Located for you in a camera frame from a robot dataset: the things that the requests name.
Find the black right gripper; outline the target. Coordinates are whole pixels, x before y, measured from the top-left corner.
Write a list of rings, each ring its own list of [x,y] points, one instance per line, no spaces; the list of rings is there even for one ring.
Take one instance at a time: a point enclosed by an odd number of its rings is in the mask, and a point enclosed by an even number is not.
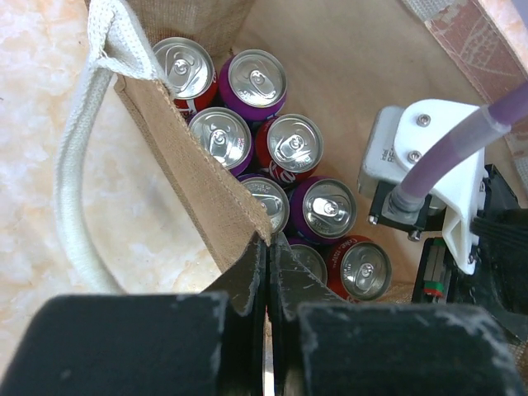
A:
[[[485,167],[483,208],[470,229],[479,238],[469,254],[474,273],[456,264],[446,241],[427,238],[410,295],[419,304],[485,308],[515,343],[527,339],[527,211],[493,164]]]

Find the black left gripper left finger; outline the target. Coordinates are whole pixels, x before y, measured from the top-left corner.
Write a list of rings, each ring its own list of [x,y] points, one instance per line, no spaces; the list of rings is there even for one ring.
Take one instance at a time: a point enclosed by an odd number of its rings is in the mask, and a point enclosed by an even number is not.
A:
[[[4,395],[260,395],[267,247],[198,294],[60,295],[31,320]]]

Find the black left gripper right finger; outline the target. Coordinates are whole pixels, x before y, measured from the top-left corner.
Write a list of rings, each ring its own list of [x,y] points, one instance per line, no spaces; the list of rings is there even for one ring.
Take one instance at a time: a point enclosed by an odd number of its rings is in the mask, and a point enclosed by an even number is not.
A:
[[[524,395],[507,339],[467,304],[352,304],[291,254],[270,247],[278,395]]]

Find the red coke can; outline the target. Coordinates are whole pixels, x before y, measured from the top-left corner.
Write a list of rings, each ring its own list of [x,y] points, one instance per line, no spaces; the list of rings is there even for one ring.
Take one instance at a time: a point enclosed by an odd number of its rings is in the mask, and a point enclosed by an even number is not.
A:
[[[351,302],[373,301],[389,288],[392,265],[387,253],[371,239],[351,235],[330,246],[323,254],[327,286]]]

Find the tan canvas tote bag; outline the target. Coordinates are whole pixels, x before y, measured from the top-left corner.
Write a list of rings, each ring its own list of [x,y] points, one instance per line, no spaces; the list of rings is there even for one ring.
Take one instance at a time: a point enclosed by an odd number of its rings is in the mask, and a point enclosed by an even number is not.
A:
[[[290,80],[286,106],[320,122],[328,136],[323,169],[352,181],[375,113],[427,97],[477,103],[496,99],[527,75],[527,32],[509,1],[436,2],[420,20],[406,1],[90,1],[89,51],[55,168],[55,218],[69,262],[90,287],[123,293],[120,250],[133,237],[152,239],[175,267],[196,239],[227,270],[253,235],[269,238],[261,210],[189,134],[169,101],[149,46],[170,35],[197,40],[217,61],[235,50],[269,50]],[[135,140],[135,177],[160,182],[144,204],[154,222],[116,199],[91,229],[83,208],[86,156],[103,97],[115,93],[132,126],[111,122],[113,158]]]

